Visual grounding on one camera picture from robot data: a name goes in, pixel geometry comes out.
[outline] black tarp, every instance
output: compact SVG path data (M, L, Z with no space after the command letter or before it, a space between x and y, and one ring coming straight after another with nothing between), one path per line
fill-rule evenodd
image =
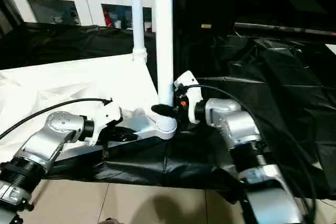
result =
M145 41L148 68L156 79L154 36L148 34ZM310 190L296 162L298 153L288 151L285 140L297 141L312 162L319 157L324 172L310 167L318 197L333 198L335 55L322 44L279 40L198 34L181 36L179 41L175 75L191 70L200 83L223 88L249 106L262 119L267 143L286 176L293 178L307 196ZM2 69L124 54L131 49L131 33L95 26L26 24L0 40L2 57L6 57ZM221 97L206 90L203 96ZM205 125L179 132L168 141L154 137L125 143L109 149L109 153L108 160L95 152L59 161L47 178L216 189L232 201L239 190L223 140Z
M176 0L174 22L186 32L202 24L226 35L234 22L336 31L329 0Z

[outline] black cable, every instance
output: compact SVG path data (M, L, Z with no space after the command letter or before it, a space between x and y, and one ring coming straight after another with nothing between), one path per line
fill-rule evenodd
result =
M5 32L2 30L2 27L0 26L0 38L5 35Z
M98 102L102 102L104 105L107 105L111 102L111 100L106 100L106 99L101 99L101 98L82 98L82 99L76 99L76 100L71 100L71 101L67 101L67 102L62 102L59 104L56 104L54 106L45 108L43 110L40 110L30 116L27 116L26 118L23 118L21 121L17 122L16 124L14 124L12 127L8 128L6 131L4 131L1 135L0 135L0 140L2 138L4 138L6 135L8 135L10 132L12 132L13 130L15 130L16 128L18 128L20 125L24 124L25 122L29 121L30 119L41 115L47 111L53 110L55 108L67 105L67 104L71 104L71 103L76 103L76 102L85 102L85 101L98 101Z
M322 201L323 203L325 203L328 206L331 206L332 208L336 209L336 207L333 204L330 204L328 202L325 202L323 199L320 199L320 201Z
M256 119L256 117L255 117L255 115L252 113L252 111L251 111L245 104L243 104L243 103L240 101L240 99L238 99L238 98L235 97L234 95L232 95L232 94L230 94L230 93L228 93L228 92L226 92L226 91L224 91L224 90L222 90L222 89L219 89L219 88L217 88L217 87L208 86L208 85L203 85L203 84L193 84L193 85L189 85L189 86L184 86L183 88L186 89L186 90L188 90L188 89L190 89L190 88L208 88L208 89L213 89L213 90L216 90L216 91L218 91L218 92L220 92L220 93L226 95L227 97L231 98L232 100L235 100L236 102L238 102L238 103L241 105L241 107L242 107L244 110L246 110L246 111L251 115L251 117L253 118L253 120L254 120L254 122L256 123L256 126L257 126L257 128L258 128L258 130L259 130L260 137L261 137L262 139L264 139L264 140L266 139L266 138L265 138L265 135L264 135L264 133L263 133L263 131L262 131L262 129L261 129L261 127L259 126L259 123L258 123L258 121L257 121L257 119ZM267 124L268 124L269 126L271 126L272 129L276 130L276 132L280 132L276 127L274 127L274 125L270 124L269 122L267 122ZM304 149L303 149L303 148L302 148L296 141L294 141L294 142L296 143L295 147L299 150L301 156L303 156L304 159L307 159L307 156L306 156L306 154L305 154ZM310 189L311 189L311 194L312 194L312 195L311 195L312 206L311 206L311 208L309 209L308 218L309 218L309 220L311 221L311 223L314 223L315 216L316 216L316 198L317 198L317 193L316 193L315 185L314 185L314 182L313 182L313 180L312 180L312 178L311 178L311 176L310 176L310 174L309 174L309 171L308 171L308 169L307 169L307 167L306 167L304 161L301 159L301 157L299 157L299 156L297 156L297 155L296 155L296 158L297 158L297 160L299 161L299 164L300 164L300 166L302 167L303 172L305 173L305 175L306 175L306 177L307 177L307 179L308 179L308 184L309 184L309 187L310 187ZM307 206L308 204L307 204L307 201L306 201L305 197L303 196L302 198L304 198L305 205Z
M304 210L305 210L305 213L307 214L307 207L306 207L306 203L305 203L305 201L301 198L301 203L302 203L302 205L303 205L303 208L304 208Z

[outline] robotic arm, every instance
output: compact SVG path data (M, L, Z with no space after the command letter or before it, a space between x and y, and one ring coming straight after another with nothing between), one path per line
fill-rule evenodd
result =
M238 102L228 99L203 100L201 89L190 71L175 81L177 89L187 90L188 118L219 130L227 145L243 193L240 204L246 223L303 223L302 214L270 150L261 139L254 119Z
M0 173L0 224L23 223L17 212L33 209L29 204L32 192L50 171L66 143L86 141L95 145L101 130L121 119L119 107L113 102L101 112L94 120L64 111L50 114L44 127L5 163Z

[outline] white plastic base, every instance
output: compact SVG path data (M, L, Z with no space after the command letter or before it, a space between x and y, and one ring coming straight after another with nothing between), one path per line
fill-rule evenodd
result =
M167 116L158 116L156 126L159 132L162 132L162 136L159 137L167 140L174 136L177 128L177 121L173 118L168 118Z
M133 59L143 59L147 63L147 50L146 48L133 49Z

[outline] glass cabinet door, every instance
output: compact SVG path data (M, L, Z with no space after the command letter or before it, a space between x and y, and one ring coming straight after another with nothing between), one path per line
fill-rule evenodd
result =
M92 25L86 0L14 0L25 22Z
M81 25L74 1L27 0L39 23Z
M88 0L94 25L132 29L132 0ZM142 0L144 30L155 32L154 0Z
M119 29L132 30L132 7L102 4L105 25ZM152 32L152 8L143 8L144 30Z

